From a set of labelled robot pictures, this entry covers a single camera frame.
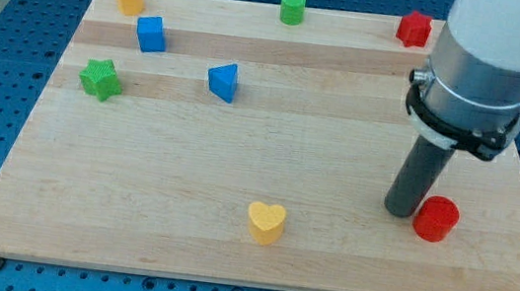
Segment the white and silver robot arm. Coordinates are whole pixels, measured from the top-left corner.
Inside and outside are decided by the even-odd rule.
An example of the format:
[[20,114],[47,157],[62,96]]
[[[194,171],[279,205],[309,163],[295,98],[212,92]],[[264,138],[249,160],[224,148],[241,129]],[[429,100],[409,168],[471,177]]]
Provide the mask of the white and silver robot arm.
[[492,160],[520,131],[520,0],[454,0],[409,78],[417,148]]

